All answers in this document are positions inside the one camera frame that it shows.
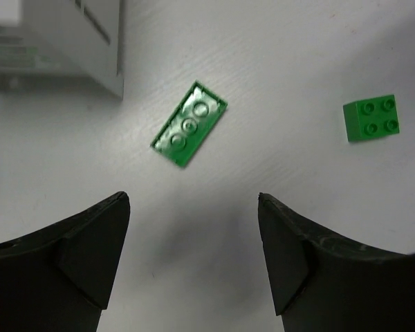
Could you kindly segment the white slotted container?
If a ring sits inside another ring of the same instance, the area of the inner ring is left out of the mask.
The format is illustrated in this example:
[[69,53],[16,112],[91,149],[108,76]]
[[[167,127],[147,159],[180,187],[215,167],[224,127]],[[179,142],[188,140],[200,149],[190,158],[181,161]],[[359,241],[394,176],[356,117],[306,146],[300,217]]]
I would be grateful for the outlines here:
[[0,89],[14,77],[90,79],[121,98],[123,1],[0,1]]

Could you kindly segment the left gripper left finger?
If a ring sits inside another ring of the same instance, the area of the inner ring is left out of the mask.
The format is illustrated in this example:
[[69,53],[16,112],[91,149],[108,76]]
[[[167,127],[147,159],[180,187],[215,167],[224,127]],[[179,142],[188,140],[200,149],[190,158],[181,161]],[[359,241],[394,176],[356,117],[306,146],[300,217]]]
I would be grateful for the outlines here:
[[117,192],[83,212],[0,243],[0,331],[96,331],[130,218]]

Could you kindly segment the green square lego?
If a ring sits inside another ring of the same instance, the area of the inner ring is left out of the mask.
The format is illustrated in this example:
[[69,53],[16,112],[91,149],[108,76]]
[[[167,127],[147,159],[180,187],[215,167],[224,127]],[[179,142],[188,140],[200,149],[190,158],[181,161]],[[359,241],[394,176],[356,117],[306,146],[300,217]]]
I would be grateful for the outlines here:
[[347,139],[360,142],[400,133],[394,95],[357,100],[343,106]]

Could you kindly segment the green long lego brick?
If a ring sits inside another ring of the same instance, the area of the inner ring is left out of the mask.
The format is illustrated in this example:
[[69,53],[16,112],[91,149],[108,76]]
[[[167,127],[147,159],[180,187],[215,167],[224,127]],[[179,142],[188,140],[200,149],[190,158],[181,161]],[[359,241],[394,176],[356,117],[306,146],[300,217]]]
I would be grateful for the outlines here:
[[150,147],[175,165],[186,167],[227,107],[223,98],[195,81]]

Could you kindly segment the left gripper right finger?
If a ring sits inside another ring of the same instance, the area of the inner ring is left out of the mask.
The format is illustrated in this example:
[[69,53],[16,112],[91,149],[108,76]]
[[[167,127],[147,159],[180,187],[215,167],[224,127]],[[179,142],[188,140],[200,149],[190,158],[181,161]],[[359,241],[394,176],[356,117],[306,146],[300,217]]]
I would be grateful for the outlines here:
[[275,312],[286,331],[415,331],[415,253],[347,238],[260,194]]

